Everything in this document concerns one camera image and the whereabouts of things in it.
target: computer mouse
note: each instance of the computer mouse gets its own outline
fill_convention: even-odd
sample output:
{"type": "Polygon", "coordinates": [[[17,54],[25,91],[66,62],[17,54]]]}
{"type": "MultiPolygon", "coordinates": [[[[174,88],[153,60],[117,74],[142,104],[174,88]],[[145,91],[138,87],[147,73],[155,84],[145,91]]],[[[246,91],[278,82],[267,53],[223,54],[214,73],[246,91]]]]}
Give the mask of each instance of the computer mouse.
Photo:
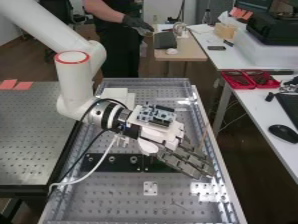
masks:
{"type": "Polygon", "coordinates": [[[166,50],[166,54],[169,54],[169,55],[178,54],[178,50],[174,49],[174,48],[169,48],[169,49],[166,50]]]}
{"type": "Polygon", "coordinates": [[[272,135],[283,139],[284,141],[296,144],[298,143],[298,134],[296,132],[284,125],[272,125],[268,128],[268,131],[272,135]]]}

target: hand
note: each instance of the hand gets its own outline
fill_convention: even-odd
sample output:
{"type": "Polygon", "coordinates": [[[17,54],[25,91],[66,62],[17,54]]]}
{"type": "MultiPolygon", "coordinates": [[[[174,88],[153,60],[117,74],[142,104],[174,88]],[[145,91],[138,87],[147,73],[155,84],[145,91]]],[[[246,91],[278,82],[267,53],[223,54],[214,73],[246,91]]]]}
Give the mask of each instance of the hand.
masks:
{"type": "Polygon", "coordinates": [[[130,17],[127,15],[123,16],[122,24],[131,27],[131,28],[142,28],[145,30],[149,30],[154,32],[153,27],[145,23],[139,18],[130,17]]]}

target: metal breadboard table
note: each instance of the metal breadboard table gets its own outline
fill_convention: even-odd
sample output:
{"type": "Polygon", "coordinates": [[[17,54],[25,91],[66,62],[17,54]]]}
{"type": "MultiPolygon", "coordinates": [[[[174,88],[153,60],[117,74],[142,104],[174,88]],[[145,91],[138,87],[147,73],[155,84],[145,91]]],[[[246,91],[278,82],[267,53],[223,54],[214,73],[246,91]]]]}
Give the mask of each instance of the metal breadboard table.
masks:
{"type": "Polygon", "coordinates": [[[56,111],[57,82],[0,91],[0,193],[40,192],[48,184],[74,121],[56,111]]]}
{"type": "MultiPolygon", "coordinates": [[[[187,79],[105,79],[98,95],[103,88],[127,88],[135,93],[135,104],[149,102],[175,108],[186,135],[198,146],[207,118],[187,79]]],[[[98,131],[92,125],[84,127],[65,169],[98,131]]],[[[111,137],[113,134],[106,133],[89,153],[102,153],[111,137]]],[[[213,158],[217,171],[213,179],[198,181],[179,173],[146,169],[127,173],[96,172],[84,182],[54,191],[40,224],[246,223],[210,126],[203,150],[213,158]],[[146,181],[158,188],[150,196],[145,194],[146,181]]],[[[111,154],[117,153],[139,154],[137,143],[130,141],[126,148],[114,146],[111,154]]],[[[78,165],[69,178],[81,175],[85,172],[78,165]]]]}

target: person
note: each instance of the person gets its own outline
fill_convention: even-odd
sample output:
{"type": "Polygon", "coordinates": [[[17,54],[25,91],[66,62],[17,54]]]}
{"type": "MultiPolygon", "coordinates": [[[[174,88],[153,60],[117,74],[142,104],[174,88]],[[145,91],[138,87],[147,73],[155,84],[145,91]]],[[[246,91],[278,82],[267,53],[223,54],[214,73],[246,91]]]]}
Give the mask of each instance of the person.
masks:
{"type": "Polygon", "coordinates": [[[94,16],[96,32],[106,49],[103,77],[138,77],[139,32],[154,29],[139,19],[134,0],[84,0],[84,7],[94,16]]]}

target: black cable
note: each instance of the black cable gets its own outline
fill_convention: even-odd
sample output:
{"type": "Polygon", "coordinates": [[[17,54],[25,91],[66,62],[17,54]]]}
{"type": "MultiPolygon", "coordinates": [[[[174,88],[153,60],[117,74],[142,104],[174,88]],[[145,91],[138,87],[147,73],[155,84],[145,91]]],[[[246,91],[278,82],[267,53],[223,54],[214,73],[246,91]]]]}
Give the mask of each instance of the black cable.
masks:
{"type": "Polygon", "coordinates": [[[179,17],[182,15],[182,22],[183,22],[183,8],[185,8],[185,0],[182,1],[182,5],[181,5],[181,8],[179,8],[179,14],[178,14],[178,17],[177,17],[177,20],[179,21],[179,17]]]}
{"type": "MultiPolygon", "coordinates": [[[[57,181],[57,183],[61,183],[62,179],[66,177],[66,175],[70,173],[70,171],[73,170],[73,168],[76,167],[77,163],[80,162],[80,160],[82,159],[82,157],[85,156],[86,152],[89,151],[92,145],[94,144],[96,140],[99,138],[99,136],[107,132],[110,129],[105,129],[102,130],[96,137],[92,139],[86,149],[84,150],[84,152],[81,153],[80,157],[77,158],[76,162],[72,164],[72,166],[69,167],[68,171],[65,172],[65,174],[62,175],[61,179],[57,181]]],[[[49,199],[52,193],[54,192],[54,190],[52,190],[52,192],[49,192],[49,195],[46,197],[46,200],[49,199]]]]}
{"type": "MultiPolygon", "coordinates": [[[[80,121],[78,121],[80,123],[82,123],[82,121],[84,121],[86,115],[89,114],[89,112],[92,111],[92,109],[94,108],[94,106],[96,106],[98,103],[105,102],[105,101],[110,101],[110,102],[118,103],[123,108],[127,109],[127,107],[126,107],[119,101],[117,101],[117,100],[114,100],[114,99],[109,99],[109,98],[98,99],[98,100],[94,101],[94,103],[93,103],[93,104],[89,106],[89,108],[86,109],[86,111],[85,111],[85,113],[84,113],[84,115],[81,116],[81,119],[80,119],[80,121]]],[[[99,137],[107,130],[102,130],[102,131],[98,133],[98,135],[97,135],[97,136],[94,137],[94,139],[92,140],[89,146],[86,147],[84,153],[89,150],[89,148],[90,148],[92,144],[94,143],[96,139],[97,139],[97,138],[98,138],[98,137],[99,137]]],[[[62,181],[64,177],[68,175],[68,173],[70,172],[70,170],[73,169],[73,167],[76,166],[76,164],[77,164],[78,161],[81,160],[81,158],[82,158],[82,156],[84,156],[84,153],[82,153],[81,156],[78,157],[77,161],[74,162],[74,164],[72,165],[72,167],[69,168],[69,170],[66,171],[66,173],[64,174],[64,176],[62,176],[62,178],[60,179],[58,182],[62,181]]]]}
{"type": "MultiPolygon", "coordinates": [[[[86,109],[85,113],[82,114],[82,116],[81,116],[81,119],[80,119],[80,121],[78,121],[78,124],[77,124],[76,127],[74,127],[73,135],[72,135],[72,137],[70,137],[70,139],[69,139],[69,142],[74,142],[74,138],[77,137],[77,134],[78,134],[78,132],[80,132],[81,123],[82,123],[82,121],[84,121],[86,115],[88,115],[89,112],[92,111],[92,109],[96,107],[96,105],[97,105],[98,103],[101,103],[101,102],[106,102],[106,101],[114,102],[114,103],[119,104],[125,109],[127,109],[127,107],[126,107],[119,101],[117,101],[117,100],[114,100],[114,99],[105,98],[105,99],[98,99],[98,100],[96,100],[96,101],[92,103],[92,105],[89,106],[89,108],[86,109]]],[[[90,144],[88,145],[88,147],[86,147],[86,149],[85,149],[85,151],[84,151],[84,153],[80,155],[80,157],[78,157],[78,159],[76,160],[76,162],[73,163],[72,167],[68,169],[68,171],[66,171],[66,173],[64,174],[62,178],[60,179],[58,183],[62,181],[62,179],[65,178],[65,176],[69,174],[69,172],[70,172],[72,169],[74,168],[76,164],[78,163],[78,161],[80,161],[81,158],[84,157],[85,153],[88,152],[88,150],[89,150],[92,144],[94,143],[94,141],[97,140],[97,138],[98,138],[106,131],[109,131],[109,129],[107,129],[107,130],[102,130],[102,131],[98,133],[98,135],[94,137],[94,139],[92,140],[90,144]]]]}

